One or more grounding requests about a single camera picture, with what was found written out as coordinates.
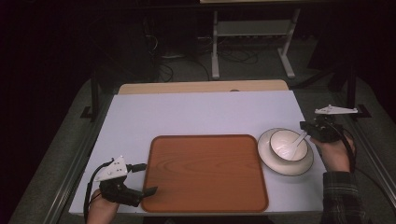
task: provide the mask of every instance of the orange tray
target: orange tray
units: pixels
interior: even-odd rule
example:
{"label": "orange tray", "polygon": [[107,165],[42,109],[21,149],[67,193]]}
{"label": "orange tray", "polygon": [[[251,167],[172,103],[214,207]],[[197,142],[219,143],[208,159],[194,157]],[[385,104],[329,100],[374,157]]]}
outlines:
{"label": "orange tray", "polygon": [[268,206],[257,141],[247,134],[158,136],[142,202],[152,213],[260,213]]}

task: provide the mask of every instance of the spoon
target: spoon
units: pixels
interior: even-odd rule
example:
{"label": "spoon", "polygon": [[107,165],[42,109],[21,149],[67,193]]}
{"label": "spoon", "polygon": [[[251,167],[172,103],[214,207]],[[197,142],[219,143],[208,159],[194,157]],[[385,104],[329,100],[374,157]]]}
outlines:
{"label": "spoon", "polygon": [[307,135],[306,132],[302,132],[300,134],[300,136],[294,142],[292,142],[290,145],[283,146],[279,150],[279,156],[285,160],[288,160],[288,161],[291,160],[291,158],[293,158],[294,155],[296,154],[298,145],[301,143],[301,141],[303,141],[303,139],[306,137],[306,135]]}

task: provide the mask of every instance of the hand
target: hand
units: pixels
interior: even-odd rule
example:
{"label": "hand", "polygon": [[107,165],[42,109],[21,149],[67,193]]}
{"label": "hand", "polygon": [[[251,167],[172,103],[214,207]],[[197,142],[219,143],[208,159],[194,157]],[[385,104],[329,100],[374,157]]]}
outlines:
{"label": "hand", "polygon": [[[350,144],[353,153],[355,153],[353,141],[347,136],[346,140]],[[350,172],[347,149],[341,140],[333,143],[322,143],[319,142],[319,140],[311,137],[310,141],[320,147],[322,159],[328,171]]]}
{"label": "hand", "polygon": [[102,198],[101,191],[97,189],[91,196],[88,224],[109,224],[119,210],[119,203],[111,203]]}

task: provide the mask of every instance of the saucer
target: saucer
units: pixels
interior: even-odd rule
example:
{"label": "saucer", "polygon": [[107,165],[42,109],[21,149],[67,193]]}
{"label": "saucer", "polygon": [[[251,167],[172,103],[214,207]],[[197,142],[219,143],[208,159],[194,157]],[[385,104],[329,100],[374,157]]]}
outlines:
{"label": "saucer", "polygon": [[314,153],[312,147],[306,143],[308,152],[306,156],[300,161],[285,161],[279,158],[273,150],[270,148],[271,136],[281,130],[287,130],[282,128],[275,128],[266,131],[260,136],[258,142],[258,149],[262,161],[277,173],[282,175],[301,175],[311,168],[314,162]]}

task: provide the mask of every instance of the plaid sleeve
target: plaid sleeve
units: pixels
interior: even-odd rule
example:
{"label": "plaid sleeve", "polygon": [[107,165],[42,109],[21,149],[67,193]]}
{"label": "plaid sleeve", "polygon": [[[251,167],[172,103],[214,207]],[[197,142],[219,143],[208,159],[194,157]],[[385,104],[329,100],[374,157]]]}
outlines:
{"label": "plaid sleeve", "polygon": [[323,174],[322,224],[367,223],[356,178],[347,172]]}

